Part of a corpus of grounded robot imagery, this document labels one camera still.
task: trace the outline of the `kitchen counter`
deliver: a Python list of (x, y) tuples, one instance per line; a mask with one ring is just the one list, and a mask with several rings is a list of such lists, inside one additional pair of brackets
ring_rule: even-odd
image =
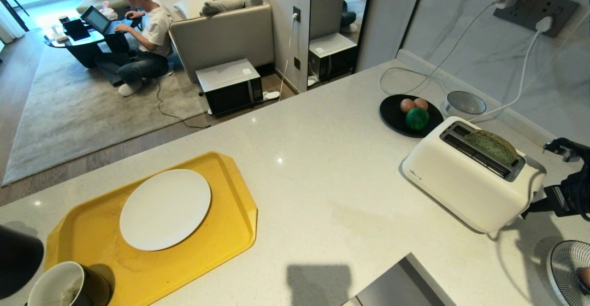
[[(339, 306), (409, 253), (449, 304), (552, 304), (545, 257), (558, 241), (585, 241), (590, 224), (533, 213), (482, 235), (407, 182), (400, 165), (419, 140), (379, 117), (379, 78), (394, 65), (404, 66), (385, 63), (0, 207), (0, 224), (45, 242), (78, 203), (219, 151), (236, 161), (259, 208), (257, 240), (157, 306)], [(443, 100), (436, 85), (419, 95)], [(575, 172), (497, 121), (479, 125), (542, 163), (547, 185)], [(0, 306), (24, 304), (41, 271)]]

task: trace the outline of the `black plate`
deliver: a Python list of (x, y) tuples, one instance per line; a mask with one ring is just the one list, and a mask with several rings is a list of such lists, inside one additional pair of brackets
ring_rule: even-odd
[(414, 131), (413, 129), (407, 127), (405, 125), (405, 113), (402, 112), (400, 109), (400, 103), (404, 99), (415, 100), (417, 96), (412, 95), (405, 95), (405, 94), (396, 94), (389, 96), (383, 102), (381, 102), (381, 106), (379, 107), (379, 112), (381, 113), (381, 119), (389, 125), (392, 129), (396, 130), (397, 132), (411, 136), (412, 138), (424, 138), (430, 131), (434, 130), (435, 127), (438, 127), (440, 123), (443, 122), (444, 118), (441, 112), (437, 109), (434, 104), (428, 102), (428, 123), (426, 126), (419, 130)]

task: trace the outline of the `white plate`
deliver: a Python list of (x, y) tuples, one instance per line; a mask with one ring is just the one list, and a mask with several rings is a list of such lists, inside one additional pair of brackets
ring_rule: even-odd
[(146, 180), (127, 199), (119, 228), (143, 251), (171, 247), (202, 222), (211, 204), (207, 180), (192, 170), (169, 170)]

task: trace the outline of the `white t-shirt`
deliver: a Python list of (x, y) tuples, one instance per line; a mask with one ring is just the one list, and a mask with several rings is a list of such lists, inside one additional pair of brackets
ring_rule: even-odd
[[(168, 35), (168, 28), (170, 27), (170, 16), (165, 6), (156, 0), (154, 3), (158, 4), (159, 7), (146, 12), (145, 14), (145, 25), (143, 27), (142, 36), (153, 44), (156, 44), (156, 50), (154, 54), (168, 57), (171, 53), (170, 36)], [(148, 48), (145, 48), (143, 44), (138, 43), (139, 50), (142, 52), (149, 52)]]

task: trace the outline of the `green egg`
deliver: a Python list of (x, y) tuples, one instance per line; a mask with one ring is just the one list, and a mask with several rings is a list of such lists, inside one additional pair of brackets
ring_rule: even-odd
[(413, 108), (407, 112), (406, 126), (414, 131), (419, 131), (428, 124), (429, 118), (428, 111), (422, 108)]

